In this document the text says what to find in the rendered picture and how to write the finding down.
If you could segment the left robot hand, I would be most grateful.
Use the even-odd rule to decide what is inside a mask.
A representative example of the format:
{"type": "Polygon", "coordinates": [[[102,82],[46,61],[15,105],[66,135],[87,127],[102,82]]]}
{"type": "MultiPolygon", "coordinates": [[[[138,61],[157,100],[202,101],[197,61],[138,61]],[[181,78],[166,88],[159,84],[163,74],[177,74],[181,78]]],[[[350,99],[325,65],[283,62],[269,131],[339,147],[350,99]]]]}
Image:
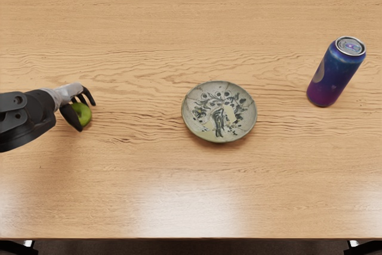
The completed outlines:
{"type": "Polygon", "coordinates": [[[54,111],[56,112],[59,110],[69,125],[71,125],[78,132],[82,132],[83,126],[81,125],[75,110],[70,104],[79,100],[81,103],[88,105],[84,98],[84,96],[86,96],[89,103],[92,106],[95,106],[96,102],[90,91],[80,82],[73,82],[57,88],[41,88],[41,90],[48,93],[53,99],[54,111]]]}

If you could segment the patterned ceramic plate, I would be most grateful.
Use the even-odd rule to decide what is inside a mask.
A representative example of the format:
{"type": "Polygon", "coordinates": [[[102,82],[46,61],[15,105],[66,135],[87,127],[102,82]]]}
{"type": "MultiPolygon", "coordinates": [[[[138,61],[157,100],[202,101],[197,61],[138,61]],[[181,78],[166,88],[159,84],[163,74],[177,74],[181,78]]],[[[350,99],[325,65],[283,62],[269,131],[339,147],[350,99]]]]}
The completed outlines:
{"type": "Polygon", "coordinates": [[[228,81],[208,81],[184,97],[181,115],[197,137],[230,143],[245,137],[257,122],[257,105],[250,93],[228,81]]]}

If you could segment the green apple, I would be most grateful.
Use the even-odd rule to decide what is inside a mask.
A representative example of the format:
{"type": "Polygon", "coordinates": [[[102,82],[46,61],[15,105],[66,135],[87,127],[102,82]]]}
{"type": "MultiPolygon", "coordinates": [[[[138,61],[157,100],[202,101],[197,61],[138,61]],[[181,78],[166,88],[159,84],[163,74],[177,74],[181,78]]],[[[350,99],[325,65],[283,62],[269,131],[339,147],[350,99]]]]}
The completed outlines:
{"type": "Polygon", "coordinates": [[[70,106],[73,108],[73,110],[77,114],[77,117],[79,119],[81,126],[86,127],[90,123],[92,118],[92,113],[90,108],[83,103],[72,103],[70,106]]]}

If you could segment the blue purple drink can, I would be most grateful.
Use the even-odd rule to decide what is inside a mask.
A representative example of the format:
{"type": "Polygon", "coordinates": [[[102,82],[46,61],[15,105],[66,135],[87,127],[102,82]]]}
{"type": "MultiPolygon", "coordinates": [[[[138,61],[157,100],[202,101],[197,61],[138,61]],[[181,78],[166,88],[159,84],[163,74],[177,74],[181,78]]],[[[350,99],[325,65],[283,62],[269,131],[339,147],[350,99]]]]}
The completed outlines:
{"type": "Polygon", "coordinates": [[[365,44],[352,36],[341,36],[330,43],[306,96],[320,107],[333,105],[366,57],[365,44]]]}

